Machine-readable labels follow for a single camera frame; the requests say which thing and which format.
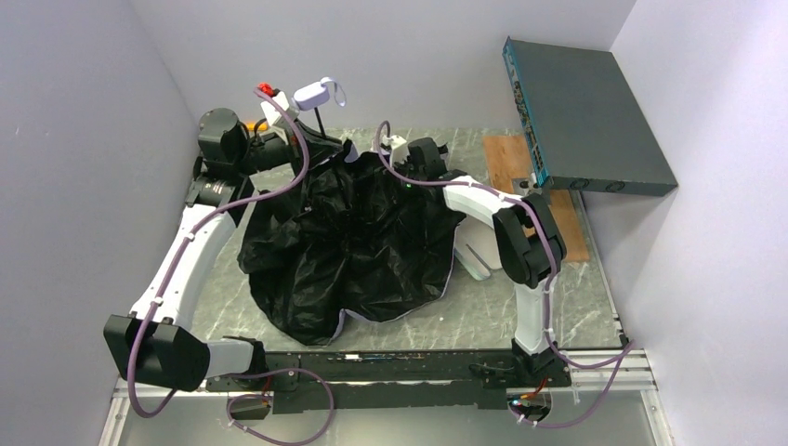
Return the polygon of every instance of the white wall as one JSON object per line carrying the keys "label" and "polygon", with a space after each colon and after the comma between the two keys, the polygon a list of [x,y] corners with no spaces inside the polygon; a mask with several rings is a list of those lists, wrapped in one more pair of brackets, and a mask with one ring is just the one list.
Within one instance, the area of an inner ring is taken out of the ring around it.
{"label": "white wall", "polygon": [[612,51],[680,185],[587,196],[626,328],[678,444],[785,444],[788,4],[638,0]]}
{"label": "white wall", "polygon": [[101,334],[174,235],[195,123],[123,0],[0,5],[0,444],[96,444]]}
{"label": "white wall", "polygon": [[348,105],[331,126],[519,127],[506,37],[609,49],[635,0],[132,0],[195,117],[261,117],[252,88],[324,75]]}

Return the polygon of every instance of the marble tabletop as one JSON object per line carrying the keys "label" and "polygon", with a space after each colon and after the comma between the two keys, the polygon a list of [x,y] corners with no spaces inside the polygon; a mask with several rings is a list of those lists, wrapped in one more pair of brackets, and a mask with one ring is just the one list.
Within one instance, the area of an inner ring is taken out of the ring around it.
{"label": "marble tabletop", "polygon": [[[373,129],[331,129],[328,133],[351,138],[358,147],[372,140]],[[450,168],[468,172],[489,184],[482,138],[513,135],[506,129],[393,129],[408,140],[433,137],[448,143]],[[275,189],[293,174],[289,166],[257,174],[255,186]],[[558,275],[553,301],[553,328],[564,348],[617,348],[621,344],[598,253],[584,217],[580,197],[572,195],[575,211],[584,231],[591,259],[564,263]],[[249,293],[246,276],[239,270],[236,256],[251,211],[247,209],[241,226],[217,258],[194,314],[191,332],[205,340],[224,335],[241,335],[262,340],[267,351],[348,351],[447,348],[509,348],[517,324],[512,282],[502,270],[491,278],[476,281],[455,265],[443,298],[417,309],[396,321],[375,323],[346,318],[341,335],[325,347],[306,347],[280,332],[267,319]]]}

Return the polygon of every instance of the wooden board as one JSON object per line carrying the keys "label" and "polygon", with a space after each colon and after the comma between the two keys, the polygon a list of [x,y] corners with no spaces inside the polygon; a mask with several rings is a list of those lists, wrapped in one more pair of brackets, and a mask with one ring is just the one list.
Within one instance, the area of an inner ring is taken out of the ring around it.
{"label": "wooden board", "polygon": [[[524,137],[484,137],[484,154],[490,185],[504,192],[514,192],[512,179],[524,178],[532,172],[531,156]],[[583,230],[567,190],[550,191],[550,211],[567,246],[567,262],[588,261]]]}

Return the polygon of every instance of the robotic arm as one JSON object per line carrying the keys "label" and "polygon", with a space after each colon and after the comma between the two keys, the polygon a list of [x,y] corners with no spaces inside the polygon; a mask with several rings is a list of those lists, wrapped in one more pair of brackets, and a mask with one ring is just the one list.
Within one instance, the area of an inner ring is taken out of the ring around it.
{"label": "robotic arm", "polygon": [[[310,166],[347,152],[349,141],[343,145],[338,139],[326,137],[298,121],[296,123],[307,139]],[[143,335],[135,370],[137,381],[186,391],[198,388],[204,379],[214,376],[264,373],[267,365],[265,349],[260,341],[224,338],[203,342],[189,332],[208,272],[241,221],[245,205],[214,216],[193,234],[172,272],[165,294],[156,297],[173,257],[177,250],[182,249],[181,241],[184,237],[191,237],[190,231],[196,222],[220,206],[251,197],[254,188],[249,175],[252,173],[284,164],[290,164],[296,172],[303,164],[292,133],[278,126],[272,125],[262,135],[250,136],[234,112],[216,109],[203,116],[200,128],[202,157],[195,165],[199,169],[195,169],[175,241],[148,289],[130,313],[127,316],[110,316],[104,327],[104,337],[118,371],[123,379],[127,379],[132,344],[142,318],[151,303],[159,305]],[[392,160],[410,164],[426,179],[439,177],[466,184],[476,182],[463,172],[447,171],[440,158],[441,148],[431,138],[411,142],[407,156],[402,156],[401,151],[392,150],[390,146],[387,149],[391,151]],[[549,345],[543,336],[543,300],[538,294],[531,296],[526,287],[535,288],[549,274],[550,266],[538,238],[525,235],[524,229],[532,228],[533,222],[519,206],[506,203],[500,197],[522,200],[536,212],[556,259],[564,258],[566,247],[541,196],[499,193],[500,196],[495,197],[469,186],[443,188],[443,197],[450,209],[474,217],[495,231],[502,265],[515,283],[517,294],[518,328],[513,340],[513,353],[521,364],[520,370],[536,376],[544,373],[544,365],[555,362],[555,358],[550,356]]]}

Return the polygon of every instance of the yellow object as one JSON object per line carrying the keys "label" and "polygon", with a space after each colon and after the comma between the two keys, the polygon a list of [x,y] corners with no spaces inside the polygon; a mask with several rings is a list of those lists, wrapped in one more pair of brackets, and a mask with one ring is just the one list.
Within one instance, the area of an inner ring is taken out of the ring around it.
{"label": "yellow object", "polygon": [[[246,128],[248,128],[250,132],[254,131],[255,130],[255,123],[246,123]],[[263,124],[260,125],[260,127],[257,129],[257,131],[258,132],[265,132],[268,129],[269,129],[269,123],[263,123]]]}

